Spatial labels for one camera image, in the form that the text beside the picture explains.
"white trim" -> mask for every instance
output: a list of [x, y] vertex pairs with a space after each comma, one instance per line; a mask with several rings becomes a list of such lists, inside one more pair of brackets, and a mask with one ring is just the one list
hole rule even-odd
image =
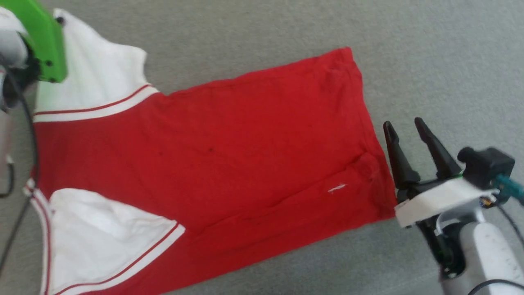
[[76, 121], [76, 120], [86, 120], [86, 119], [93, 119], [93, 118], [100, 118], [105, 117], [109, 115], [113, 115], [116, 113], [123, 112], [125, 110], [128, 110], [137, 104], [141, 103], [146, 98], [150, 97], [151, 95], [158, 93], [159, 91], [152, 87], [148, 86], [142, 89], [140, 92], [136, 93], [132, 97], [122, 101], [121, 103], [101, 108], [97, 110], [92, 111], [69, 111], [64, 113], [54, 113], [54, 114], [36, 114], [33, 117], [33, 122], [63, 122], [63, 121]]
[[31, 204], [35, 208], [35, 211], [37, 212], [38, 217], [40, 218], [40, 226], [42, 227], [42, 280], [40, 283], [40, 294], [43, 295], [47, 294], [46, 283], [47, 276], [49, 275], [47, 273], [49, 263], [49, 261], [47, 260], [49, 254], [49, 240], [47, 238], [49, 228], [47, 227], [47, 222], [49, 222], [49, 217], [47, 217], [45, 211], [42, 210], [37, 200], [32, 199]]
[[60, 293], [60, 295], [62, 295], [65, 292], [64, 291], [65, 289], [77, 288], [77, 287], [71, 287], [71, 286], [78, 285], [78, 287], [79, 287], [79, 286], [83, 286], [83, 285], [100, 285], [100, 284], [102, 284], [101, 282], [110, 281], [110, 280], [116, 279], [118, 276], [121, 276], [125, 272], [130, 270], [131, 269], [131, 267], [130, 267], [131, 265], [134, 265], [134, 264], [138, 263], [140, 261], [140, 257], [144, 256], [144, 253], [151, 252], [155, 248], [155, 245], [158, 243], [158, 241], [160, 241], [160, 240], [164, 241], [165, 239], [167, 239], [169, 237], [169, 235], [171, 235], [178, 228], [178, 226], [180, 226], [180, 225], [175, 222], [174, 225], [170, 226], [167, 230], [165, 230], [160, 235], [159, 239], [153, 240], [146, 248], [144, 248], [144, 249], [147, 249], [146, 251], [139, 252], [139, 253], [136, 254], [135, 257], [129, 258], [127, 264], [122, 264], [120, 266], [120, 268], [116, 269], [114, 272], [108, 273], [108, 274], [106, 274], [103, 277], [92, 279], [92, 280], [76, 281], [74, 283], [73, 282], [65, 282], [65, 283], [63, 283], [63, 284], [61, 284], [59, 286], [54, 286], [53, 285], [53, 293], [62, 292], [62, 293]]
[[53, 216], [53, 213], [51, 211], [51, 207], [49, 205], [49, 201], [44, 197], [41, 190], [36, 189], [33, 191], [33, 197], [37, 198], [40, 201], [40, 204], [43, 206], [44, 210], [46, 211], [46, 216], [49, 218], [49, 224], [51, 224], [51, 217]]
[[27, 182], [26, 182], [26, 184], [27, 184], [27, 186], [28, 186], [30, 189], [34, 189], [34, 188], [35, 188], [35, 181], [34, 181], [32, 178], [28, 179]]
[[30, 197], [31, 196], [31, 191], [26, 188], [25, 186], [22, 188], [22, 193], [26, 196], [26, 197]]
[[105, 290], [110, 287], [116, 286], [125, 280], [131, 278], [136, 273], [144, 269], [146, 266], [148, 266], [153, 260], [155, 260], [160, 254], [162, 254], [164, 251], [166, 251], [171, 245], [174, 244], [174, 242], [185, 232], [185, 228], [178, 224], [178, 227], [169, 234], [160, 244], [158, 244], [153, 250], [151, 250], [148, 254], [146, 254], [144, 257], [142, 257], [141, 260], [136, 262], [132, 267], [130, 267], [127, 271], [125, 271], [120, 276], [99, 284], [99, 285], [80, 285], [77, 287], [73, 287], [71, 289], [66, 290], [63, 293], [60, 293], [61, 295], [76, 295], [76, 294], [82, 294], [92, 291], [100, 291]]

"red and white shirt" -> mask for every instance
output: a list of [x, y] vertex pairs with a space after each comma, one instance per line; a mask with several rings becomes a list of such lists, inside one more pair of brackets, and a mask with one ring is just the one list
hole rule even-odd
[[56, 15], [69, 75], [34, 116], [43, 294], [158, 294], [394, 216], [349, 48], [165, 95], [143, 50]]

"white sleeve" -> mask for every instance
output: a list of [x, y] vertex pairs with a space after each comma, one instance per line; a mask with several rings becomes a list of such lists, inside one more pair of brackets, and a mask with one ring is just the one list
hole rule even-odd
[[111, 105], [147, 85], [146, 52], [112, 43], [70, 13], [63, 17], [68, 75], [62, 83], [40, 82], [35, 113], [79, 111]]

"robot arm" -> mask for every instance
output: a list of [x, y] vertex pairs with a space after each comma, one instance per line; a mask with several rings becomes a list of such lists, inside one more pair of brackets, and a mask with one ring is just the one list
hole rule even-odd
[[[4, 31], [16, 31], [22, 40], [9, 42], [2, 39], [6, 46], [16, 46], [18, 52], [23, 52], [22, 43], [28, 47], [29, 55], [38, 63], [41, 81], [62, 82], [67, 76], [66, 57], [62, 39], [61, 20], [55, 20], [53, 16], [36, 0], [0, 0], [0, 29]], [[0, 52], [6, 58], [12, 51], [0, 48]], [[21, 67], [20, 62], [27, 57], [27, 52], [22, 53], [16, 67]]]
[[515, 160], [495, 148], [464, 148], [461, 169], [421, 118], [415, 125], [437, 167], [437, 178], [420, 181], [390, 122], [384, 123], [402, 227], [416, 225], [440, 266], [445, 294], [524, 294], [524, 272], [500, 230], [486, 222], [483, 208], [499, 206], [523, 189], [509, 176]]

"small white mark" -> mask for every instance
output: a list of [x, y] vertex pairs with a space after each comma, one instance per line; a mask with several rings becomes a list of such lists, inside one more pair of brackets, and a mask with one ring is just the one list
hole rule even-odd
[[339, 185], [339, 186], [336, 186], [336, 187], [330, 189], [330, 190], [328, 191], [328, 193], [333, 194], [334, 191], [336, 191], [337, 189], [341, 189], [341, 188], [343, 188], [344, 186], [346, 186], [346, 184], [344, 184], [344, 183], [341, 184], [341, 185]]

